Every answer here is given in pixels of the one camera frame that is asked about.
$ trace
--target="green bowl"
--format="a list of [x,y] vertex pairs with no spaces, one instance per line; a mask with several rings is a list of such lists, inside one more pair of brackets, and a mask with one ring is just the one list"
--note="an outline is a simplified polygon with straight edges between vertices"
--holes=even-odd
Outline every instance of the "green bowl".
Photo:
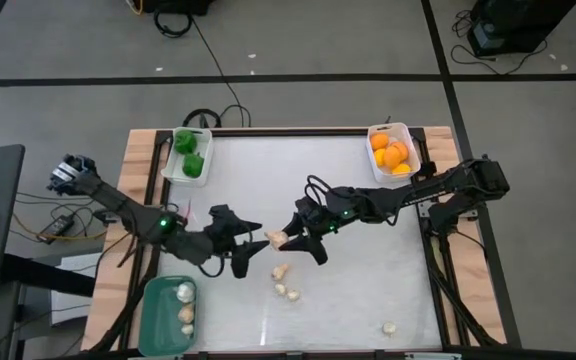
[[[190,337],[181,332],[184,325],[177,318],[182,303],[177,299],[181,283],[195,285],[195,331]],[[180,355],[197,337],[197,284],[188,276],[163,276],[150,280],[144,290],[144,305],[139,326],[139,352],[144,356]]]

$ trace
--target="orange fruit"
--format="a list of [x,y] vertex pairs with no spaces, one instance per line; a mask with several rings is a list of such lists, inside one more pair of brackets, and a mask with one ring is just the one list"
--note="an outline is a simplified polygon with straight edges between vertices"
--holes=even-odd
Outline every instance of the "orange fruit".
[[411,170],[412,169],[410,168],[410,166],[408,166],[408,164],[401,163],[401,164],[397,165],[397,167],[392,169],[392,174],[393,175],[407,174]]
[[386,134],[375,134],[370,137],[370,146],[373,150],[384,149],[388,146],[390,139]]
[[401,163],[401,153],[395,146],[388,146],[384,152],[384,164],[394,169]]
[[377,149],[374,153],[375,155],[375,162],[377,166],[384,166],[384,154],[386,153],[386,149]]
[[399,150],[401,153],[401,161],[408,159],[408,147],[406,147],[406,144],[402,143],[401,141],[397,141],[390,144],[390,146],[394,146],[397,148],[397,150]]

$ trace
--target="white plastic basket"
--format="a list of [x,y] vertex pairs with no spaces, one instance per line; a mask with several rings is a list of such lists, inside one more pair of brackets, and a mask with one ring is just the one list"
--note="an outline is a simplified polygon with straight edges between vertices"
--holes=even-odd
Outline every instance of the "white plastic basket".
[[[204,158],[204,166],[201,169],[201,175],[198,178],[191,178],[186,176],[183,171],[184,155],[175,150],[175,138],[177,133],[181,130],[190,130],[197,137],[197,148],[193,152],[199,153]],[[188,186],[188,187],[202,187],[208,181],[208,172],[210,171],[210,162],[212,161],[213,143],[212,132],[208,129],[186,128],[178,127],[173,130],[173,144],[168,157],[166,167],[161,170],[161,175],[172,183]]]
[[[401,141],[406,145],[408,148],[408,159],[406,160],[406,163],[410,166],[410,172],[393,175],[390,169],[387,167],[377,166],[377,161],[375,160],[372,146],[370,145],[370,137],[378,133],[388,134],[388,138],[390,140],[389,144],[395,141]],[[403,123],[374,125],[369,127],[368,136],[366,137],[366,149],[368,150],[368,158],[370,159],[372,172],[375,175],[375,180],[377,180],[378,183],[391,183],[407,180],[417,171],[419,171],[419,168],[421,167],[419,156],[417,155],[417,150],[415,149],[415,144],[412,141],[412,137],[410,137],[408,127]]]

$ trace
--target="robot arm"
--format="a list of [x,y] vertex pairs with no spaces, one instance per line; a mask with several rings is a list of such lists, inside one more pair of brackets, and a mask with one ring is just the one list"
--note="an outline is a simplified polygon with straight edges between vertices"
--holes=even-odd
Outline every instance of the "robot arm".
[[[308,190],[313,190],[316,199],[308,195]],[[508,190],[508,182],[499,163],[486,157],[464,161],[443,174],[397,189],[332,188],[311,175],[305,188],[306,196],[295,202],[297,212],[283,229],[289,237],[294,238],[279,249],[309,252],[317,264],[322,265],[328,260],[321,243],[323,236],[337,233],[339,228],[354,221],[387,222],[394,226],[401,208],[437,196],[454,194],[447,202],[437,203],[428,210],[433,230],[447,232],[456,225],[460,214],[485,201],[497,200]],[[317,191],[323,193],[325,205]]]
[[181,215],[146,207],[104,182],[95,162],[84,156],[66,155],[53,170],[49,190],[59,195],[86,195],[121,218],[126,231],[136,236],[138,244],[161,246],[179,259],[201,265],[211,256],[231,259],[236,278],[248,271],[249,259],[268,245],[268,241],[237,245],[235,236],[261,228],[261,224],[239,219],[228,205],[210,209],[213,223],[203,231],[186,231],[187,219]]

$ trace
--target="mushroom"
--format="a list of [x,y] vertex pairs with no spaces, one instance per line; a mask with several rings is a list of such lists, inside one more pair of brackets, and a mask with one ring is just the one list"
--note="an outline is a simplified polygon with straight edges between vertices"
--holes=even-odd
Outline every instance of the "mushroom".
[[383,333],[388,335],[388,336],[392,336],[396,330],[397,330],[397,327],[395,326],[395,324],[393,324],[391,322],[386,322],[381,327],[381,331],[383,331]]
[[281,279],[284,278],[284,275],[286,274],[286,271],[288,271],[289,267],[290,267],[290,265],[288,265],[288,264],[282,264],[282,265],[276,266],[274,269],[272,269],[272,278],[275,281],[281,281]]
[[193,305],[189,304],[181,308],[177,317],[180,321],[190,324],[195,319],[195,310]]
[[190,282],[185,282],[177,288],[177,299],[182,303],[189,303],[195,300],[195,286]]
[[264,235],[270,240],[270,245],[279,250],[279,247],[288,242],[288,235],[283,231],[268,231]]
[[286,295],[286,285],[284,284],[275,284],[275,291],[277,294],[284,296]]
[[194,331],[195,327],[190,324],[181,327],[181,332],[188,337],[190,337]]
[[297,291],[297,290],[288,291],[288,300],[290,300],[290,301],[299,300],[299,296],[300,296],[300,294],[299,294],[299,291]]

